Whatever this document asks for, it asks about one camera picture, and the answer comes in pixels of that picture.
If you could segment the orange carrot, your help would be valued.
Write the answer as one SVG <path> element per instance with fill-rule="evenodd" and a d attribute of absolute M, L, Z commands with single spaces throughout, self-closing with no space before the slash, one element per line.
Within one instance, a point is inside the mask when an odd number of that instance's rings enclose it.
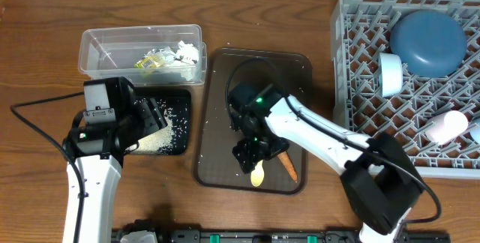
<path fill-rule="evenodd" d="M 290 178 L 294 182 L 297 182 L 298 181 L 298 175 L 297 175 L 295 167 L 293 166 L 293 162 L 290 160 L 290 157 L 289 157 L 288 153 L 286 151 L 281 152 L 277 157 L 279 158 L 280 162 L 283 164 L 284 168 L 288 172 Z"/>

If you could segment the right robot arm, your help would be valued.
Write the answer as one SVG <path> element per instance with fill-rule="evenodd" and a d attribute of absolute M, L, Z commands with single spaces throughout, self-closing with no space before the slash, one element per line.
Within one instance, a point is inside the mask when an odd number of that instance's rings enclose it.
<path fill-rule="evenodd" d="M 234 70 L 256 63 L 268 65 L 277 82 L 263 90 L 227 83 L 224 92 L 230 127 L 243 135 L 232 154 L 244 173 L 284 153 L 290 143 L 310 152 L 339 175 L 362 222 L 357 242 L 396 242 L 405 226 L 440 218 L 440 199 L 392 135 L 356 133 L 311 111 L 288 92 L 280 70 L 267 58 L 246 59 Z"/>

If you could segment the white cup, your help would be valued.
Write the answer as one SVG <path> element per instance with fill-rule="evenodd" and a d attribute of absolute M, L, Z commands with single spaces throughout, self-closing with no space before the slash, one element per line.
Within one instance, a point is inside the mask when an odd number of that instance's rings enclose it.
<path fill-rule="evenodd" d="M 432 123 L 425 131 L 426 137 L 433 143 L 444 145 L 468 128 L 467 117 L 457 110 L 451 110 L 437 115 L 427 121 Z"/>

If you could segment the yellow plastic spoon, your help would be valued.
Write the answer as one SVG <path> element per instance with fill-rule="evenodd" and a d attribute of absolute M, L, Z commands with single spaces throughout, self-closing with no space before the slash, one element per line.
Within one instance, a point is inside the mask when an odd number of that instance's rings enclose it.
<path fill-rule="evenodd" d="M 263 183 L 264 177 L 263 160 L 260 160 L 250 173 L 250 183 L 257 188 Z"/>

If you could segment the yellow green snack wrapper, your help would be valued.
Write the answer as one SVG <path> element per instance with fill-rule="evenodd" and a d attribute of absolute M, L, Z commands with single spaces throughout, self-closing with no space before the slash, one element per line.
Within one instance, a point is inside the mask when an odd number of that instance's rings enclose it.
<path fill-rule="evenodd" d="M 150 74 L 159 68 L 170 67 L 176 59 L 176 53 L 169 47 L 154 48 L 144 54 L 133 66 L 137 69 L 145 69 L 146 73 Z"/>

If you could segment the small bowl of rice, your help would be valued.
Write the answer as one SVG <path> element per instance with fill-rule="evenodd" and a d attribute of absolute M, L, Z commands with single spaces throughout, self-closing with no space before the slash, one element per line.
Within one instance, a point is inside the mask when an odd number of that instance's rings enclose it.
<path fill-rule="evenodd" d="M 381 96 L 387 98 L 399 93 L 403 85 L 401 58 L 395 54 L 381 52 L 378 63 L 380 66 L 379 85 Z"/>

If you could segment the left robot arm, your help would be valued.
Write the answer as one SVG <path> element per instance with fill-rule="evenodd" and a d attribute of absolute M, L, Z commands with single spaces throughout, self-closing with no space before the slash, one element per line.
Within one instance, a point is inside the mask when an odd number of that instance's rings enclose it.
<path fill-rule="evenodd" d="M 167 126 L 155 99 L 139 100 L 134 85 L 124 77 L 93 79 L 80 93 L 79 111 L 63 142 L 18 112 L 11 112 L 52 143 L 67 161 L 69 184 L 63 242 L 109 242 L 113 206 L 128 148 Z"/>

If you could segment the blue plate bowl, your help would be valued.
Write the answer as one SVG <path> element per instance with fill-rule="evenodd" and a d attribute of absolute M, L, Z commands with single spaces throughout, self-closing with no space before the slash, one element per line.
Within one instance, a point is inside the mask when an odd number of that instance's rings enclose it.
<path fill-rule="evenodd" d="M 410 73 L 439 78 L 460 67 L 467 52 L 467 36 L 447 14 L 417 10 L 395 24 L 389 46 Z"/>

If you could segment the dark brown serving tray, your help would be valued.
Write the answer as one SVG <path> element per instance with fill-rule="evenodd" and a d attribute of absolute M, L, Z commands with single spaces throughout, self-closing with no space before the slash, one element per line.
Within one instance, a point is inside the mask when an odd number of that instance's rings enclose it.
<path fill-rule="evenodd" d="M 298 178 L 293 180 L 278 157 L 262 163 L 264 179 L 255 187 L 251 176 L 242 172 L 232 149 L 242 139 L 240 132 L 230 129 L 224 92 L 227 80 L 243 61 L 262 57 L 275 64 L 282 73 L 288 92 L 307 104 L 313 88 L 312 65 L 298 53 L 268 52 L 252 49 L 220 48 L 213 53 L 205 82 L 202 121 L 193 163 L 193 177 L 206 187 L 292 195 L 302 191 L 307 181 L 308 152 L 291 143 L 287 154 Z"/>

